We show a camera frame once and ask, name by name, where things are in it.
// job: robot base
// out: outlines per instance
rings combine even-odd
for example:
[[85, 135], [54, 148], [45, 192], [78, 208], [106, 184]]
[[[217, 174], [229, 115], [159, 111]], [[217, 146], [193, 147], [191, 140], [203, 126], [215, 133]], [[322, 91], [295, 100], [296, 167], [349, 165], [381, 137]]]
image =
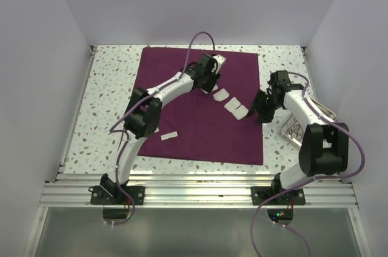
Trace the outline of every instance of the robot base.
[[[250, 188], [253, 205], [260, 205], [268, 197], [263, 196], [264, 192], [268, 190], [268, 186], [253, 186]], [[294, 205], [305, 205], [303, 189], [293, 190], [280, 196], [266, 205], [289, 205], [290, 201], [293, 201]]]
[[[134, 200], [135, 205], [143, 205], [146, 188], [144, 186], [124, 186], [123, 189]], [[94, 205], [124, 205], [124, 195], [118, 194], [112, 198], [100, 185], [89, 187], [92, 193], [90, 204]]]

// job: wire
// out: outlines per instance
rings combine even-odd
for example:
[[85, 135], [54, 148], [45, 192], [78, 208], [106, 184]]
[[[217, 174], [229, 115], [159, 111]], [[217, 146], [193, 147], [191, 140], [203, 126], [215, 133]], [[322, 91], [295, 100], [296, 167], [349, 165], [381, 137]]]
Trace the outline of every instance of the wire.
[[116, 185], [117, 185], [117, 188], [119, 188], [120, 192], [125, 196], [127, 197], [127, 199], [129, 200], [129, 202], [132, 204], [132, 211], [131, 213], [127, 216], [127, 218], [123, 221], [119, 221], [119, 222], [111, 222], [111, 225], [122, 225], [122, 224], [125, 224], [127, 221], [130, 220], [130, 218], [133, 216], [133, 214], [135, 213], [135, 201], [133, 200], [133, 198], [120, 186], [120, 183], [119, 183], [119, 172], [118, 172], [118, 169], [119, 169], [119, 164], [120, 164], [120, 158], [121, 158], [121, 155], [125, 149], [125, 147], [127, 146], [128, 142], [130, 141], [130, 136], [128, 134], [128, 132], [123, 129], [123, 130], [115, 130], [115, 128], [117, 128], [117, 126], [120, 125], [121, 122], [125, 121], [125, 119], [131, 114], [133, 113], [133, 111], [138, 108], [143, 102], [147, 101], [148, 99], [152, 98], [154, 95], [156, 95], [158, 92], [160, 92], [162, 89], [168, 87], [169, 85], [175, 83], [176, 81], [178, 81], [179, 79], [181, 79], [182, 75], [184, 74], [186, 68], [187, 68], [187, 63], [189, 61], [189, 53], [190, 53], [190, 49], [192, 47], [192, 44], [195, 40], [195, 38], [200, 35], [200, 34], [206, 34], [210, 37], [210, 39], [212, 40], [212, 43], [213, 43], [213, 51], [215, 51], [215, 43], [214, 43], [214, 40], [213, 40], [213, 37], [207, 33], [207, 32], [199, 32], [197, 33], [193, 38], [192, 40], [190, 41], [190, 44], [189, 44], [189, 47], [187, 49], [187, 55], [186, 55], [186, 61], [185, 61], [185, 64], [184, 64], [184, 68], [180, 74], [180, 76], [178, 78], [175, 78], [174, 80], [172, 81], [169, 81], [169, 82], [166, 82], [166, 84], [158, 87], [153, 93], [145, 96], [144, 98], [140, 99], [133, 107], [131, 107], [129, 109], [129, 111], [127, 111], [121, 118], [119, 118], [115, 123], [114, 125], [109, 129], [109, 132], [110, 133], [122, 133], [122, 136], [125, 134], [127, 136], [127, 139], [126, 141], [123, 143], [118, 155], [117, 155], [117, 159], [116, 159], [116, 169], [115, 169], [115, 176], [116, 176]]
[[[127, 212], [127, 217], [128, 217], [128, 215], [129, 215], [129, 211], [130, 211], [130, 200], [129, 199], [127, 199], [127, 198], [125, 198], [125, 200], [124, 200], [124, 210]], [[116, 219], [116, 218], [118, 218], [118, 217], [120, 217], [121, 215], [115, 215], [115, 216], [110, 216], [110, 218], [111, 219]]]
[[[299, 77], [302, 77], [305, 81], [306, 81], [306, 85], [304, 86], [303, 90], [302, 90], [302, 96], [304, 98], [304, 95], [306, 93], [306, 90], [308, 88], [308, 86], [310, 85], [310, 81], [307, 77], [305, 77], [304, 75], [302, 74], [299, 74], [299, 73], [295, 73], [295, 72], [289, 72], [289, 74], [293, 74], [293, 75], [297, 75]], [[353, 135], [351, 135], [347, 130], [345, 130], [344, 128], [340, 127], [339, 125], [337, 125], [336, 123], [334, 122], [331, 122], [329, 121], [328, 119], [326, 119], [325, 117], [321, 117], [321, 114], [319, 111], [315, 110], [315, 108], [312, 106], [312, 104], [309, 102], [309, 100], [307, 98], [304, 98], [304, 102], [307, 104], [307, 106], [311, 109], [311, 111], [314, 112], [314, 114], [316, 114], [320, 120], [324, 121], [326, 124], [328, 125], [331, 125], [332, 127], [335, 127], [336, 129], [338, 129], [339, 131], [341, 131], [342, 133], [344, 133], [346, 136], [348, 136], [350, 139], [352, 139], [352, 141], [356, 144], [358, 150], [360, 151], [360, 155], [361, 155], [361, 163], [360, 163], [360, 166], [358, 167], [358, 169], [356, 169], [354, 172], [352, 173], [349, 173], [347, 175], [335, 175], [335, 176], [325, 176], [325, 175], [322, 175], [322, 176], [316, 176], [314, 178], [311, 178], [311, 179], [308, 179], [300, 184], [297, 184], [289, 189], [286, 189], [286, 190], [283, 190], [282, 192], [279, 192], [273, 196], [271, 196], [270, 198], [266, 199], [265, 201], [263, 201], [259, 206], [258, 208], [255, 210], [254, 214], [253, 214], [253, 217], [252, 217], [252, 220], [250, 222], [250, 240], [252, 242], [252, 245], [253, 245], [253, 248], [255, 249], [256, 251], [256, 254], [259, 256], [259, 257], [264, 257], [263, 254], [261, 254], [261, 252], [259, 251], [257, 245], [256, 245], [256, 241], [254, 239], [254, 235], [253, 235], [253, 226], [255, 224], [255, 219], [260, 211], [260, 209], [265, 205], [267, 204], [268, 202], [282, 196], [282, 195], [285, 195], [286, 193], [288, 192], [291, 192], [292, 190], [296, 190], [296, 189], [299, 189], [311, 182], [313, 182], [314, 180], [320, 180], [320, 179], [346, 179], [346, 178], [350, 178], [350, 177], [353, 177], [353, 176], [356, 176], [357, 174], [359, 174], [364, 166], [365, 166], [365, 153], [364, 153], [364, 150], [360, 144], [360, 142], [356, 139], [356, 137], [354, 137]], [[300, 234], [299, 231], [295, 230], [294, 228], [291, 228], [289, 226], [286, 226], [286, 228], [292, 232], [294, 232], [295, 234], [297, 234], [302, 240], [303, 242], [305, 243], [306, 247], [307, 247], [307, 252], [308, 252], [308, 256], [311, 257], [311, 247], [309, 245], [309, 243], [307, 242], [307, 239], [305, 237], [303, 237], [302, 234]]]
[[292, 197], [291, 199], [289, 199], [289, 203], [287, 204], [286, 210], [289, 209], [290, 204], [291, 204], [291, 210], [292, 210], [292, 212], [293, 212], [293, 205], [294, 205], [293, 197]]
[[216, 45], [214, 44], [214, 39], [213, 39], [213, 37], [209, 33], [202, 31], [202, 32], [199, 32], [199, 33], [195, 34], [193, 39], [190, 41], [189, 47], [187, 48], [186, 60], [184, 62], [184, 67], [183, 67], [182, 73], [180, 74], [179, 78], [182, 78], [184, 72], [186, 71], [187, 64], [189, 63], [190, 50], [192, 48], [192, 45], [194, 43], [195, 38], [198, 37], [200, 34], [205, 34], [205, 35], [209, 36], [210, 40], [212, 40], [212, 43], [213, 43], [213, 51], [216, 50]]

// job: metal tray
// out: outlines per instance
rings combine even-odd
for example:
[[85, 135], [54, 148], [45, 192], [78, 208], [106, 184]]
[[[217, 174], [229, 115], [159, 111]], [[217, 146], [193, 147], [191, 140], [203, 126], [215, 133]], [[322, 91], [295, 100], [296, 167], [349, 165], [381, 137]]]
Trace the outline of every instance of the metal tray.
[[[329, 110], [327, 107], [323, 106], [320, 104], [318, 101], [315, 101], [314, 99], [311, 99], [316, 106], [330, 119], [336, 121], [337, 116], [334, 112]], [[304, 136], [304, 130], [301, 127], [300, 123], [298, 120], [294, 117], [291, 116], [286, 123], [281, 127], [280, 130], [280, 135], [283, 138], [286, 138], [289, 142], [291, 142], [293, 145], [296, 147], [301, 147], [302, 146], [302, 140]]]

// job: small white paper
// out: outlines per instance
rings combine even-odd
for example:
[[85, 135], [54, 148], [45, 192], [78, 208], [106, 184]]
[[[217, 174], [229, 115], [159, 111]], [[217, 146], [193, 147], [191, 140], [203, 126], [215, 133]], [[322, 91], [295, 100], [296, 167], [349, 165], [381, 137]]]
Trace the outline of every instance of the small white paper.
[[229, 97], [229, 92], [223, 88], [219, 92], [215, 93], [213, 97], [216, 101], [223, 101]]
[[168, 133], [168, 134], [164, 134], [164, 135], [160, 136], [162, 141], [170, 139], [170, 138], [175, 138], [175, 137], [178, 137], [178, 133], [177, 132], [172, 132], [172, 133]]
[[230, 101], [224, 105], [224, 107], [229, 111], [233, 112], [236, 108], [238, 108], [241, 105], [241, 103], [236, 99], [232, 98]]
[[218, 89], [218, 86], [217, 86], [217, 85], [214, 85], [212, 91], [214, 92], [214, 91], [217, 90], [217, 89]]
[[241, 105], [239, 108], [235, 109], [232, 112], [232, 115], [235, 116], [237, 120], [240, 120], [243, 117], [245, 117], [247, 113], [248, 113], [248, 109], [244, 105]]

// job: glass panel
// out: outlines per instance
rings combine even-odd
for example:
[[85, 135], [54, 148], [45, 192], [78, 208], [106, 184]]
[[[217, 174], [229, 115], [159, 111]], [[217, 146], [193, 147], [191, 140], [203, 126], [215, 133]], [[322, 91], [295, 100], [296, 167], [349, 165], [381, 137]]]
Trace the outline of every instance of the glass panel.
[[[249, 237], [252, 209], [136, 209], [111, 230], [102, 210], [48, 211], [36, 256], [180, 257], [256, 256]], [[291, 226], [309, 241], [312, 255], [360, 256], [347, 209], [297, 209]], [[273, 225], [263, 210], [255, 238], [264, 256], [307, 256], [302, 240]]]

